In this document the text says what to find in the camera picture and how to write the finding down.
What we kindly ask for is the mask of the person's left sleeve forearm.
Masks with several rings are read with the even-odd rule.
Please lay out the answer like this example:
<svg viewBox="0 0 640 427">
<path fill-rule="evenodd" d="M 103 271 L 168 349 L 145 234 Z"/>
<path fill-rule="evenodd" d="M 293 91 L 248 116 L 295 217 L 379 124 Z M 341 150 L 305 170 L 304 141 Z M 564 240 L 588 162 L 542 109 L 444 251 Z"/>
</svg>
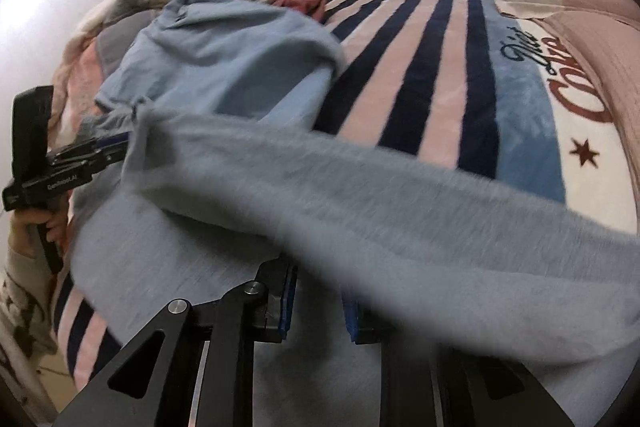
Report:
<svg viewBox="0 0 640 427">
<path fill-rule="evenodd" d="M 9 247 L 1 284 L 1 324 L 28 359 L 55 355 L 52 295 L 55 276 L 41 255 L 28 257 Z"/>
</svg>

